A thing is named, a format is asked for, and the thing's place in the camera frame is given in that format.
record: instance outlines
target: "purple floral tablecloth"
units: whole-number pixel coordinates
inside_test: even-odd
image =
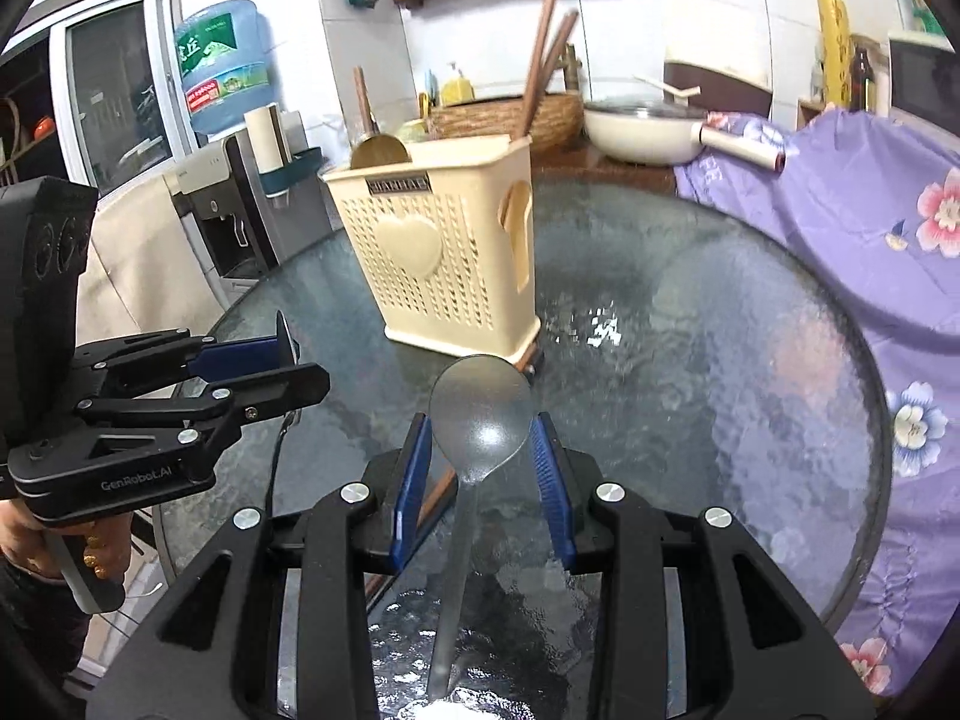
[[[800,257],[857,319],[883,377],[887,524],[837,640],[867,688],[896,694],[960,601],[960,155],[840,110],[797,133],[737,114],[712,123],[779,146],[786,170],[705,151],[676,170],[678,193]]]

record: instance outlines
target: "wooden countertop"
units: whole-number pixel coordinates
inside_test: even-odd
[[[617,162],[603,156],[596,146],[582,137],[562,148],[532,153],[530,161],[535,178],[571,178],[620,184],[660,194],[677,194],[677,180],[672,167],[645,167]]]

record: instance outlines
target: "heart-shaped emblem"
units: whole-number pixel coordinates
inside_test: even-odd
[[[414,278],[426,278],[437,269],[443,255],[443,238],[426,217],[380,217],[373,237],[394,263]]]

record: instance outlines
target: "frying pan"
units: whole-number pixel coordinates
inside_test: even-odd
[[[782,172],[786,155],[775,146],[707,126],[707,111],[660,101],[584,103],[587,138],[606,156],[640,165],[683,165],[706,146]]]

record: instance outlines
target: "door glass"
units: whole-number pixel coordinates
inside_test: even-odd
[[[67,30],[80,151],[90,182],[108,194],[171,156],[150,68],[143,4]]]

